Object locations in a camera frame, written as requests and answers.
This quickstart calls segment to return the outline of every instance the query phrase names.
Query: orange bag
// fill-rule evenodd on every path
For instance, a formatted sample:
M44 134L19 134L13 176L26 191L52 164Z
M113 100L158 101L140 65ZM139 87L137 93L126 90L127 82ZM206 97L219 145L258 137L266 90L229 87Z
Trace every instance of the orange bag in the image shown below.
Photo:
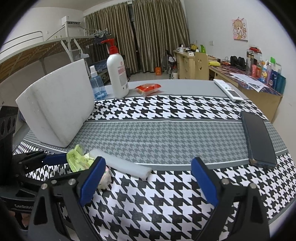
M136 87L136 91L141 95L150 95L159 90L159 84L144 84Z
M155 67L155 75L162 75L162 71L160 67Z

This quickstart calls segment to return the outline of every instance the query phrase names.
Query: cartoon poster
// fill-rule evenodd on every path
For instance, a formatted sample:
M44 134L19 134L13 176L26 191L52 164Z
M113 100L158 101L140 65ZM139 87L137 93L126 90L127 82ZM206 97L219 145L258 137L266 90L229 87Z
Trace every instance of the cartoon poster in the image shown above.
M237 18L232 20L233 39L248 41L248 27L245 18Z

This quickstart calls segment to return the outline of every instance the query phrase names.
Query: white remote control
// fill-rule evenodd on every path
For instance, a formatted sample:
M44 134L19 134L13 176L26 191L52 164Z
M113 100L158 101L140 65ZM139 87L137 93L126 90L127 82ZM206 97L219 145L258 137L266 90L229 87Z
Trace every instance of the white remote control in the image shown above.
M231 101L235 103L244 102L244 99L240 97L240 95L223 80L214 79L214 82L219 86L220 89L223 90L223 92L231 99Z

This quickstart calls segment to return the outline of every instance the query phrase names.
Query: green plastic wrapper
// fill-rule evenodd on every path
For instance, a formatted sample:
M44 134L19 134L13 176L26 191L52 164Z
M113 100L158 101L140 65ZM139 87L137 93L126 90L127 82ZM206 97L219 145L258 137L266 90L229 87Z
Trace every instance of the green plastic wrapper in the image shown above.
M72 172L83 171L92 165L94 159L89 154L83 155L83 147L79 144L67 153L67 162Z

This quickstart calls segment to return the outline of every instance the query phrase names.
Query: headphones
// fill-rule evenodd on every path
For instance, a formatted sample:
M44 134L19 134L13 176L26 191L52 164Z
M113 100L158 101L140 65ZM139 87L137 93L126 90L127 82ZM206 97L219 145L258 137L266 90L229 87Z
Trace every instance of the headphones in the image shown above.
M236 56L231 56L230 64L231 66L237 67L240 70L246 70L246 61L242 57L237 58Z

